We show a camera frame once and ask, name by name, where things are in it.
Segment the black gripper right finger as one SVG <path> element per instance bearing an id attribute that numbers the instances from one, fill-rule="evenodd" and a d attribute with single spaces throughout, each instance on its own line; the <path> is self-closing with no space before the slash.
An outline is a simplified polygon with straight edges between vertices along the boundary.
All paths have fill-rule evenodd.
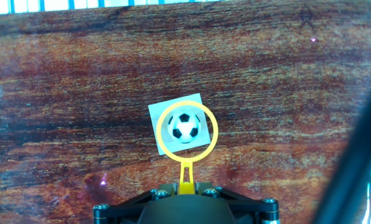
<path id="1" fill-rule="evenodd" d="M 197 182 L 196 194 L 223 200 L 237 223 L 279 224 L 279 203 L 273 198 L 252 199 L 210 182 Z"/>

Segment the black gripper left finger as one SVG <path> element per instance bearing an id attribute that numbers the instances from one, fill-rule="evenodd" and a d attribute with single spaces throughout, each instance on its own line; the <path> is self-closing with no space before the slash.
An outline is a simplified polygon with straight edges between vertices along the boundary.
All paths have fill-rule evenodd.
<path id="1" fill-rule="evenodd" d="M 177 184 L 160 184 L 127 201 L 110 205 L 101 203 L 93 207 L 93 224 L 137 223 L 149 203 L 177 195 Z"/>

